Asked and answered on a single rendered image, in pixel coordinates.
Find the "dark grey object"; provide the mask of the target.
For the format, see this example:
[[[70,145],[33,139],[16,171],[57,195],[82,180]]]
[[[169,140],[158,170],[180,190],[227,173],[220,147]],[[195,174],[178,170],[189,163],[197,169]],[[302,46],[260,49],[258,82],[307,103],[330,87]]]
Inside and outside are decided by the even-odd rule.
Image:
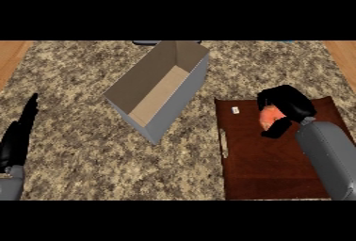
[[[159,42],[161,40],[132,40],[131,41],[134,45],[144,45],[144,46],[155,46]],[[200,40],[192,40],[192,42],[195,42],[196,44],[202,43]]]

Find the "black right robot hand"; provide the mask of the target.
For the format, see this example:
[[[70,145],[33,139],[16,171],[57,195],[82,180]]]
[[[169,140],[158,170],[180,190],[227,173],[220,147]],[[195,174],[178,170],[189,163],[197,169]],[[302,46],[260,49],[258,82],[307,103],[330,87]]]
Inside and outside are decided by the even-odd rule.
[[[262,110],[265,105],[271,104],[283,113],[285,118],[273,123],[267,131],[262,130],[261,136],[267,138],[280,138],[289,129],[292,122],[307,122],[314,118],[317,111],[311,101],[289,85],[267,88],[257,94],[258,111]]]

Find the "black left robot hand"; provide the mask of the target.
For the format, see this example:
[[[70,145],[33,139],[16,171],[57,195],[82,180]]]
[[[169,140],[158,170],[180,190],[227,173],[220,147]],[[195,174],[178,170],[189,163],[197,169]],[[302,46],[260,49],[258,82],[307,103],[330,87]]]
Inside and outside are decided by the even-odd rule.
[[[11,122],[0,140],[0,173],[8,173],[11,166],[25,164],[35,114],[36,94],[29,98],[19,120]]]

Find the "dark brown wooden tray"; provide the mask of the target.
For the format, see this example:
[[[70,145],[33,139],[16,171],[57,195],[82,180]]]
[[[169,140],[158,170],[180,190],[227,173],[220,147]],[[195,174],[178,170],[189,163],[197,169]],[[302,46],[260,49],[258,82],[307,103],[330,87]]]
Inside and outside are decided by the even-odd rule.
[[[316,121],[336,124],[353,142],[329,97],[311,101]],[[228,200],[330,199],[310,160],[296,144],[293,123],[280,138],[261,136],[254,100],[215,100],[218,140]],[[239,114],[230,108],[237,106]]]

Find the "grey cardboard box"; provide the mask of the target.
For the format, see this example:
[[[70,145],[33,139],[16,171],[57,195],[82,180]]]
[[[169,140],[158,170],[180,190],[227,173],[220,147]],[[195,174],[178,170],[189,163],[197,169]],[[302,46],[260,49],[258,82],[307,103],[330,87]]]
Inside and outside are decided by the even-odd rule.
[[[103,93],[152,144],[202,87],[206,65],[208,49],[195,40],[161,40]]]

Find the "orange squash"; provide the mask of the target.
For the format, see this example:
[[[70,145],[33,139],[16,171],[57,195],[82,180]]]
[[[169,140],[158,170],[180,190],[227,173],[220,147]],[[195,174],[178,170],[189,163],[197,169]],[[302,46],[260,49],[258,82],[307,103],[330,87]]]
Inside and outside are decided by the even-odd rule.
[[[285,118],[285,115],[279,111],[276,106],[273,104],[265,105],[262,110],[260,111],[260,118],[258,118],[262,130],[267,131],[270,129],[273,123],[282,118]]]

